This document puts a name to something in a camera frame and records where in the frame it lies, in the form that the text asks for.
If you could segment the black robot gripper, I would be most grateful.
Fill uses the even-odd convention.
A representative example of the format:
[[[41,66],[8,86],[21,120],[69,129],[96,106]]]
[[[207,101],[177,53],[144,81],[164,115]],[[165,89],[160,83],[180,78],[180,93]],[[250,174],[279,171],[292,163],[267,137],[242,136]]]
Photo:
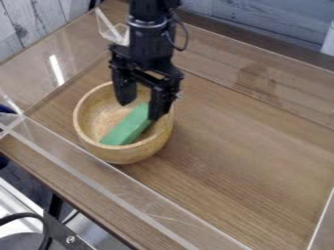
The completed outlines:
[[[172,65],[176,22],[129,22],[129,45],[109,47],[113,91],[120,105],[137,98],[137,83],[151,88],[148,119],[156,121],[169,112],[180,90],[181,71]]]

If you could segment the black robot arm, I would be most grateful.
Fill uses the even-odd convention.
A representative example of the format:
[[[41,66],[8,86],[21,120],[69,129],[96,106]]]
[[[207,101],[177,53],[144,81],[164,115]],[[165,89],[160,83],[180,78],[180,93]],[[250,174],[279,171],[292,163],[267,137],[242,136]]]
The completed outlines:
[[[169,112],[177,99],[184,74],[172,64],[175,10],[180,0],[131,0],[127,25],[129,45],[111,45],[109,68],[113,91],[120,105],[137,98],[137,84],[149,89],[148,119],[156,121]]]

